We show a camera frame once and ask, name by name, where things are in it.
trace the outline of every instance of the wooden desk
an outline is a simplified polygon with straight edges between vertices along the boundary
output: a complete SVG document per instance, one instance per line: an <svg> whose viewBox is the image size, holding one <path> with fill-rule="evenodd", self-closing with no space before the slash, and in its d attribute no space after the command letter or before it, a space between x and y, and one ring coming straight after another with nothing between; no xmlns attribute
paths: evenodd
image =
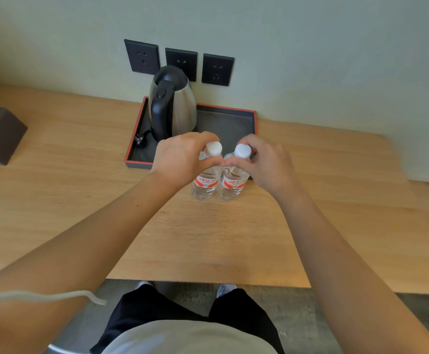
<svg viewBox="0 0 429 354"><path fill-rule="evenodd" d="M29 130L0 167L0 269L136 184L123 162L139 103L0 86ZM259 120L282 142L318 206L398 292L429 293L429 229L389 141ZM280 208L253 182L222 203L181 190L147 224L113 278L309 286Z"/></svg>

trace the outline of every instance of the gray floor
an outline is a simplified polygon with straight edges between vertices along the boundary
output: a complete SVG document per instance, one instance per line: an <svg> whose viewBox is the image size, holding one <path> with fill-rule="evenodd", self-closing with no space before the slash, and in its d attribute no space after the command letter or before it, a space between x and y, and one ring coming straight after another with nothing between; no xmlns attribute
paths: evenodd
<svg viewBox="0 0 429 354"><path fill-rule="evenodd" d="M80 353L88 353L102 334L121 296L134 289L136 281L106 280L97 290L108 305L89 303L64 329L54 344ZM217 285L193 283L156 283L168 298L201 315L208 315ZM311 289L242 286L264 308L277 327L287 354L341 353L324 320ZM429 329L429 295L399 295Z"/></svg>

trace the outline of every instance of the white shirt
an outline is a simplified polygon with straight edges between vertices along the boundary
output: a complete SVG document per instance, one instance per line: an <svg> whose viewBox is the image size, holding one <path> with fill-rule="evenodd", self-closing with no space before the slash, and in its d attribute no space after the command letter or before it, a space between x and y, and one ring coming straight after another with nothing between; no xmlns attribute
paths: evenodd
<svg viewBox="0 0 429 354"><path fill-rule="evenodd" d="M102 354L277 354L264 339L219 323L153 321L129 329Z"/></svg>

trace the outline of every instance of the bottle label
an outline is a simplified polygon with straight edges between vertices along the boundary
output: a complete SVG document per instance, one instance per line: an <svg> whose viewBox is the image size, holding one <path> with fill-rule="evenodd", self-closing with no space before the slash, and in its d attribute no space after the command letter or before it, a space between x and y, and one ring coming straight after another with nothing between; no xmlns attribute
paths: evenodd
<svg viewBox="0 0 429 354"><path fill-rule="evenodd" d="M231 189L241 189L246 184L247 179L245 180L231 180L224 177L221 178L221 185L228 190Z"/></svg>
<svg viewBox="0 0 429 354"><path fill-rule="evenodd" d="M196 179L194 180L194 183L199 187L215 187L218 183L218 179L208 179L205 177L202 177L201 175L198 175Z"/></svg>

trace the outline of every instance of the kettle button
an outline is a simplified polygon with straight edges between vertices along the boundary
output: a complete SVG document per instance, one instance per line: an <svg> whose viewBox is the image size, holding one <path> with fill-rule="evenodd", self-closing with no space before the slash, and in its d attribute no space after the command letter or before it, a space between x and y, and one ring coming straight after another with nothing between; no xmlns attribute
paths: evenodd
<svg viewBox="0 0 429 354"><path fill-rule="evenodd" d="M157 98L163 98L167 94L167 90L165 88L160 88L157 90Z"/></svg>

